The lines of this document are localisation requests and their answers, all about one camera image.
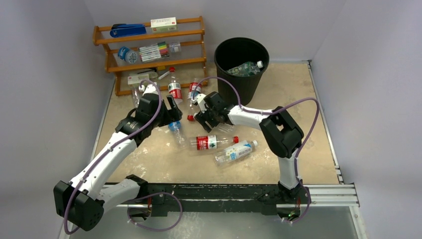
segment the white bottle cap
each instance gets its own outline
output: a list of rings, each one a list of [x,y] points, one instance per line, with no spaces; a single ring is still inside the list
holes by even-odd
[[[256,63],[256,65],[258,66],[258,68],[262,68],[262,67],[264,67],[264,63],[263,63],[262,61],[258,61],[258,62]]]

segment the white wall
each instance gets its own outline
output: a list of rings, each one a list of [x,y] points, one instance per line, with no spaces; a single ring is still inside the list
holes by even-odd
[[[422,2],[349,0],[313,61],[371,238],[421,238]]]
[[[0,7],[0,238],[55,238],[53,187],[89,161],[112,78],[82,0]]]
[[[261,42],[271,60],[315,56],[345,0],[85,0],[96,25],[140,23],[175,16],[205,21],[208,60],[232,37]]]

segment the trash can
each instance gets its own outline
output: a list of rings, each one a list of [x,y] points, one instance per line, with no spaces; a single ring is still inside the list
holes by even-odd
[[[261,68],[261,72],[258,74],[248,77],[234,76],[226,72],[248,61],[254,63],[262,61],[264,68]],[[261,43],[244,37],[231,38],[222,42],[214,53],[217,76],[228,80],[236,88],[239,92],[240,102],[244,106],[252,100],[269,61],[268,51]],[[236,94],[226,82],[218,81],[218,92],[226,102],[237,105]]]

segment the stapler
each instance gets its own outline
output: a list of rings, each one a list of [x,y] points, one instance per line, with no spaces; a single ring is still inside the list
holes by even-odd
[[[133,36],[146,34],[144,24],[114,24],[111,27],[111,37]]]

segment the tabletop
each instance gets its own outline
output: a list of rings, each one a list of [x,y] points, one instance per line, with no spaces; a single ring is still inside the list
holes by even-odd
[[[210,76],[216,76],[215,65],[208,63]],[[181,83],[193,78],[201,79],[201,65],[176,67]],[[217,80],[211,79],[203,88],[203,93],[217,91]],[[182,89],[183,96],[188,89]],[[263,73],[258,88],[248,107],[274,109],[305,97],[315,97],[315,91],[307,64],[272,63]],[[117,97],[112,94],[104,124],[97,145],[97,153],[105,146],[119,121],[134,108],[131,96]],[[239,140],[256,140],[258,147],[242,160],[219,167],[214,162],[214,154],[219,149],[192,151],[180,149],[174,135],[167,126],[155,128],[151,136],[130,154],[110,176],[109,182],[120,182],[127,175],[135,174],[148,182],[164,183],[236,183],[275,184],[279,178],[277,156],[269,149],[261,131],[244,126],[235,126],[231,132],[213,129],[207,133],[197,122],[186,119],[187,104],[179,108],[184,113],[181,120],[186,137],[200,135],[238,136]],[[313,122],[316,106],[314,102],[303,102],[288,110],[304,133]],[[315,129],[299,155],[299,172],[306,184],[338,184],[333,157],[319,116]]]

